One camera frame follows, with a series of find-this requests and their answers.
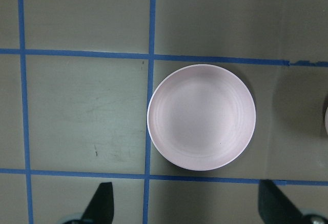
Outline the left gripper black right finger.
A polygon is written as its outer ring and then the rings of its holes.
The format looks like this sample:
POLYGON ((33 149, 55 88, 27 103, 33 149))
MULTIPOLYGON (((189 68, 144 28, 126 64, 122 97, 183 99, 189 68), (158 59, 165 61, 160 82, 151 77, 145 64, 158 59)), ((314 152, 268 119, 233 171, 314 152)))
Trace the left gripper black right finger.
POLYGON ((258 189, 258 212, 264 223, 311 223, 283 194, 273 181, 260 180, 258 189))

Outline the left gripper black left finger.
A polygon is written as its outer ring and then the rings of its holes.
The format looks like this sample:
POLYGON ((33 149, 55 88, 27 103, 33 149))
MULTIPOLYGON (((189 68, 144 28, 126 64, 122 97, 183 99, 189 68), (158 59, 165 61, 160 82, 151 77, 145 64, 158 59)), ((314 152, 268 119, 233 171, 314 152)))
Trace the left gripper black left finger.
POLYGON ((112 223, 114 218, 113 185, 100 183, 80 219, 81 223, 112 223))

